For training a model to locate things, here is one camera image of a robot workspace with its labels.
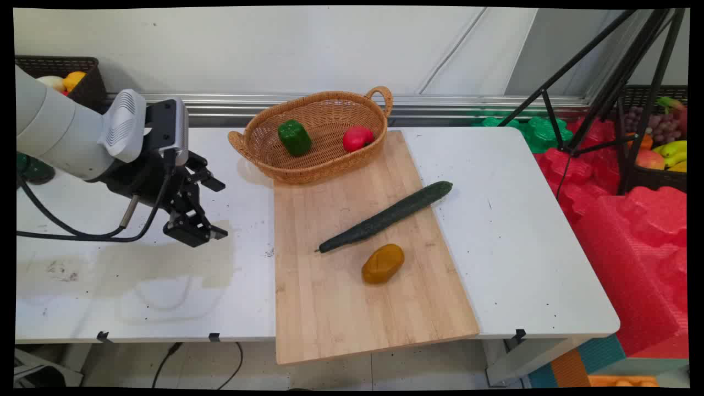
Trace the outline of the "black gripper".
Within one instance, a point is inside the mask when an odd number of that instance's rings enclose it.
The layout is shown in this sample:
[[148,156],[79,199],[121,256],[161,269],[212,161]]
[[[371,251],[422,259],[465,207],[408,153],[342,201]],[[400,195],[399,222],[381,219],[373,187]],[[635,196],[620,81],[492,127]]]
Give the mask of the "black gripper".
[[[103,173],[102,182],[113,193],[127,198],[136,195],[140,203],[153,207],[167,175],[166,166],[165,158],[158,150],[147,150],[130,163],[118,159],[113,161]],[[184,187],[186,182],[201,183],[213,191],[226,188],[226,184],[208,169],[206,158],[189,151],[186,163],[174,166],[165,196],[158,204],[169,214],[169,220],[163,226],[165,235],[192,248],[226,238],[227,231],[212,225],[206,217],[200,202],[200,189]]]

